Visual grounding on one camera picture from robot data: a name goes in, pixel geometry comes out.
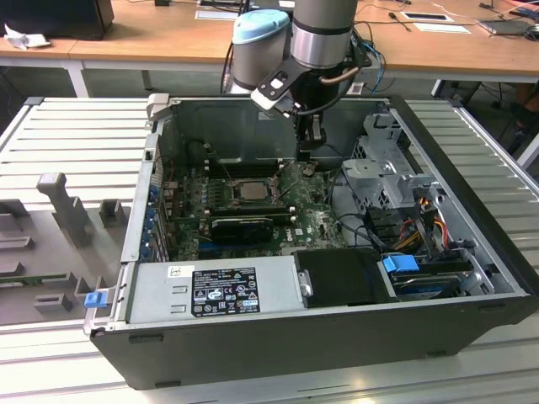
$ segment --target warning label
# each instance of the warning label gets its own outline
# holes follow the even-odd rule
[[[195,317],[260,312],[254,268],[194,271],[192,290]]]

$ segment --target sticker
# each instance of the sticker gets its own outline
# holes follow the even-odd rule
[[[259,120],[274,120],[274,119],[275,117],[271,116],[267,112],[262,112],[262,111],[259,112]]]
[[[450,34],[471,34],[462,25],[450,25],[450,24],[427,24],[427,23],[414,23],[415,27],[423,32],[446,32]]]
[[[194,265],[176,265],[168,267],[169,278],[190,278],[195,270]]]
[[[296,2],[291,0],[279,0],[279,5],[284,8],[294,8]]]
[[[193,277],[191,305],[193,316],[260,312],[259,290],[254,268],[212,269],[190,273]]]

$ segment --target blue cable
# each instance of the blue cable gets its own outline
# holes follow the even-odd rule
[[[375,56],[376,56],[376,59],[378,60],[378,76],[376,78],[376,84],[375,86],[372,88],[371,90],[371,94],[375,94],[376,93],[376,89],[378,88],[378,85],[380,84],[380,82],[382,81],[382,72],[383,72],[383,67],[382,67],[382,59],[380,58],[380,53],[378,52],[378,50],[374,49],[372,46],[366,44],[366,43],[363,43],[363,45],[369,50],[371,51]]]

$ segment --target desk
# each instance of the desk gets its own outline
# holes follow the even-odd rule
[[[92,94],[84,80],[85,69],[221,70],[232,38],[232,21],[195,19],[195,4],[112,3],[115,20],[104,40],[53,40],[51,47],[27,51],[2,41],[0,65],[64,68],[78,97]],[[148,75],[143,78],[148,87]]]
[[[412,1],[403,10],[421,13],[445,13],[433,4]],[[498,19],[498,14],[478,7],[476,1],[437,1],[452,13],[483,19]],[[359,2],[358,10],[368,2]],[[399,9],[396,4],[377,2],[383,7]],[[494,2],[499,11],[512,8],[502,0]],[[356,15],[358,21],[392,21],[389,11],[366,7]],[[395,12],[400,21],[406,20]],[[473,24],[474,19],[449,15],[455,23]],[[471,34],[421,32],[407,24],[371,24],[376,48],[387,59],[388,77],[439,78],[465,81],[535,82],[539,77],[538,44],[522,37],[489,37],[489,32],[478,25],[466,26]],[[357,25],[360,34],[369,38],[365,24]]]
[[[461,15],[496,19],[497,14],[478,7],[479,1],[437,0]],[[358,2],[357,20],[391,22],[388,11],[397,3],[380,0]],[[495,0],[499,10],[513,7]],[[113,0],[115,21],[102,41],[54,40],[50,48],[15,50],[0,45],[0,65],[46,66],[67,69],[77,96],[91,92],[84,82],[84,69],[163,70],[219,72],[232,37],[232,21],[197,20],[195,5],[172,3],[156,8],[153,2]],[[436,6],[414,0],[406,10],[444,13]],[[451,16],[457,23],[473,19]],[[479,26],[472,34],[420,32],[413,25],[407,32],[400,24],[372,24],[376,47],[387,59],[386,77],[492,82],[535,82],[539,76],[539,45],[524,38],[488,37]],[[368,38],[364,24],[360,33]],[[363,75],[376,74],[376,66]]]

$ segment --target blue latch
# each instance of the blue latch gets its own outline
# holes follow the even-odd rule
[[[109,292],[91,292],[86,294],[84,307],[87,309],[104,309],[107,307]]]
[[[413,255],[390,255],[382,262],[388,273],[419,271],[418,263]]]

